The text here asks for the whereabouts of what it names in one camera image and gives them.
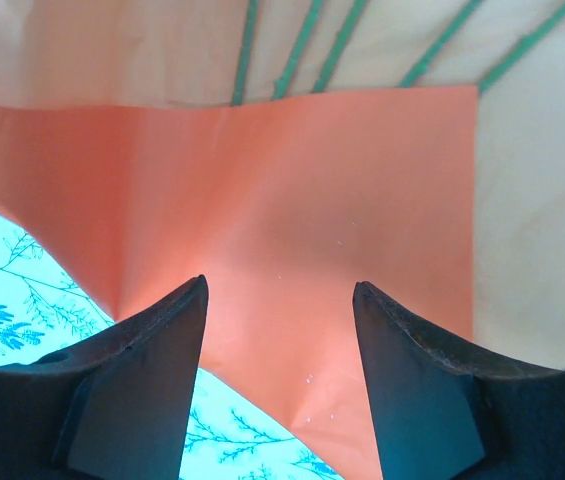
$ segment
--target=botanical print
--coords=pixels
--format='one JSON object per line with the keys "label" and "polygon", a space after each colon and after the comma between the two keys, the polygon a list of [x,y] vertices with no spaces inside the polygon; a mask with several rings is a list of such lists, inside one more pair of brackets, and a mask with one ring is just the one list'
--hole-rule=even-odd
{"label": "botanical print", "polygon": [[[113,322],[25,231],[0,217],[0,365],[31,363]],[[277,422],[199,370],[181,480],[335,480]]]}

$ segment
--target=orange sheet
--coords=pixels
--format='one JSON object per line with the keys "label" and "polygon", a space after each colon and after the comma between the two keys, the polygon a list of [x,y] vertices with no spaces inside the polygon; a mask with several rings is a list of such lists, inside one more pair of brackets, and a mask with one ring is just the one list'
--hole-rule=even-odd
{"label": "orange sheet", "polygon": [[206,274],[201,366],[376,479],[353,287],[471,336],[476,108],[473,87],[0,108],[0,213],[117,320]]}

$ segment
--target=patterned fabric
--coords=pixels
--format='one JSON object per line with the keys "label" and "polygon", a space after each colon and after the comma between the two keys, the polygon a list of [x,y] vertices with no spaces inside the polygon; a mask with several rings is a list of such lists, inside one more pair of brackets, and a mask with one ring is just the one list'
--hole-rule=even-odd
{"label": "patterned fabric", "polygon": [[[0,365],[31,363],[112,321],[25,231],[0,217]],[[340,479],[262,411],[198,371],[184,480]]]}

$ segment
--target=white fabric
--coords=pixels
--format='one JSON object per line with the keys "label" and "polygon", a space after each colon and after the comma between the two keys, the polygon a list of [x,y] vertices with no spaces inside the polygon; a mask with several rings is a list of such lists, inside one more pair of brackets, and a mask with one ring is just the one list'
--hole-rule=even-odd
{"label": "white fabric", "polygon": [[[394,86],[466,0],[370,0],[331,89]],[[563,0],[486,1],[423,84],[474,83]],[[310,0],[262,0],[248,101],[273,92]],[[352,0],[325,2],[291,94],[310,91]],[[248,0],[0,0],[0,104],[226,104]],[[483,98],[475,334],[565,367],[565,21]]]}

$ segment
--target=black plastic piece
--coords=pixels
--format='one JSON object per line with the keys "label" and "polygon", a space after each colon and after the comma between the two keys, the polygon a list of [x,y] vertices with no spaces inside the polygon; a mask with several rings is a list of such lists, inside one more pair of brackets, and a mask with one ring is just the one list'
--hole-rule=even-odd
{"label": "black plastic piece", "polygon": [[384,478],[565,479],[565,371],[463,340],[369,283],[353,303]]}
{"label": "black plastic piece", "polygon": [[178,478],[204,277],[32,365],[0,367],[0,480]]}

